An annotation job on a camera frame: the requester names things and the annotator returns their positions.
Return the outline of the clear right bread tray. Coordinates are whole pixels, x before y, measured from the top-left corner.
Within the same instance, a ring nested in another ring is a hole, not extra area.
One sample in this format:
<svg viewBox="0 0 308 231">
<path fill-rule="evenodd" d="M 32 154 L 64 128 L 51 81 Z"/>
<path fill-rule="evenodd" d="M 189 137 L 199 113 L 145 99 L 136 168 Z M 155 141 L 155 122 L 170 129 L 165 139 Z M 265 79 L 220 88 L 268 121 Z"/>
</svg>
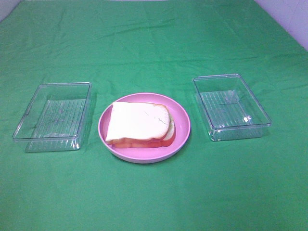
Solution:
<svg viewBox="0 0 308 231">
<path fill-rule="evenodd" d="M 196 77 L 196 100 L 212 141 L 262 137 L 271 119 L 239 74 Z"/>
</svg>

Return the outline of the green table cloth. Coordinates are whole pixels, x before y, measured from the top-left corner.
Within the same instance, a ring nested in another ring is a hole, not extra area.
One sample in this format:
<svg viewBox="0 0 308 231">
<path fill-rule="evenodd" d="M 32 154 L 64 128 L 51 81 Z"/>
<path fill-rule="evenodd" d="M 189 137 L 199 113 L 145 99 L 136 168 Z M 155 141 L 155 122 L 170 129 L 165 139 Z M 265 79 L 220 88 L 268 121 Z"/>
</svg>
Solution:
<svg viewBox="0 0 308 231">
<path fill-rule="evenodd" d="M 272 120 L 258 139 L 213 142 L 193 78 L 238 73 Z M 12 135 L 38 85 L 91 82 L 82 147 L 25 153 Z M 187 111 L 173 157 L 113 156 L 98 121 L 157 92 Z M 23 1 L 0 25 L 3 231 L 305 231 L 308 53 L 253 0 Z"/>
</svg>

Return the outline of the green lettuce leaf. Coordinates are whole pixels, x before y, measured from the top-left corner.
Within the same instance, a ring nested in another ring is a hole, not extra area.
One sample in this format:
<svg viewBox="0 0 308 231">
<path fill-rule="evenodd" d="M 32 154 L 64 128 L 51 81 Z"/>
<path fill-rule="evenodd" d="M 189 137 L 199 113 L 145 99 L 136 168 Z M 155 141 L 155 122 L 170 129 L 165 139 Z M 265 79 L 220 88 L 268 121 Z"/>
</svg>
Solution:
<svg viewBox="0 0 308 231">
<path fill-rule="evenodd" d="M 171 130 L 174 129 L 174 120 L 173 119 L 170 120 L 170 129 Z"/>
</svg>

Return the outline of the bread slice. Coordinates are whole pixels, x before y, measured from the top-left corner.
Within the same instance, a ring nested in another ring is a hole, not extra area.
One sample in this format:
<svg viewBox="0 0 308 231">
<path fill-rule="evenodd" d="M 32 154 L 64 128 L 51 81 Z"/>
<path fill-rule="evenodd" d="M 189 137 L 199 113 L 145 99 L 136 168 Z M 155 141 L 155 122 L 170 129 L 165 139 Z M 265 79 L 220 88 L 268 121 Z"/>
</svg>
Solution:
<svg viewBox="0 0 308 231">
<path fill-rule="evenodd" d="M 137 141 L 132 141 L 132 142 L 124 142 L 124 143 L 120 143 L 120 144 L 113 144 L 113 147 L 115 148 L 157 148 L 157 147 L 168 147 L 170 146 L 176 136 L 176 128 L 174 125 L 174 129 L 171 130 L 170 127 L 167 131 L 166 136 L 160 140 L 160 141 L 149 141 L 149 142 L 145 142 L 145 141 L 141 141 L 141 142 L 137 142 Z"/>
<path fill-rule="evenodd" d="M 160 141 L 167 134 L 171 117 L 162 104 L 114 102 L 105 141 L 109 145 Z"/>
</svg>

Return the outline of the clear left ingredient tray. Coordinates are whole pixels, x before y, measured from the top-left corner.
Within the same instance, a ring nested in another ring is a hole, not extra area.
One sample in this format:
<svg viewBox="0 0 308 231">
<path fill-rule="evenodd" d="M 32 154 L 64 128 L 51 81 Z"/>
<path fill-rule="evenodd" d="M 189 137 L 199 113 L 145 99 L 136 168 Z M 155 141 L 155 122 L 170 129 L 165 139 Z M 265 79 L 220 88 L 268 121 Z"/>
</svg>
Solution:
<svg viewBox="0 0 308 231">
<path fill-rule="evenodd" d="M 39 85 L 13 141 L 24 142 L 27 153 L 80 149 L 88 124 L 91 88 L 90 82 Z"/>
</svg>

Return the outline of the pink round plate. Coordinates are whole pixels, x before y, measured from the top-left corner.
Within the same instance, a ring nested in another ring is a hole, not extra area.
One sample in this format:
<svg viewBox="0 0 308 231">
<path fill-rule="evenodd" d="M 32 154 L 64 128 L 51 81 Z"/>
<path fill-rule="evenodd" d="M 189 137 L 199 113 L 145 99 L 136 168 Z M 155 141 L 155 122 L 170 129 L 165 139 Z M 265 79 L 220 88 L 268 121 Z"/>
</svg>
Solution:
<svg viewBox="0 0 308 231">
<path fill-rule="evenodd" d="M 176 134 L 173 143 L 168 147 L 155 148 L 115 148 L 105 142 L 110 121 L 112 105 L 102 113 L 98 123 L 98 133 L 105 147 L 116 157 L 138 164 L 155 163 L 176 154 L 187 142 L 191 132 L 191 122 L 186 110 L 175 100 L 165 95 L 142 92 L 117 99 L 118 102 L 142 102 L 163 104 L 171 112 L 175 121 Z"/>
</svg>

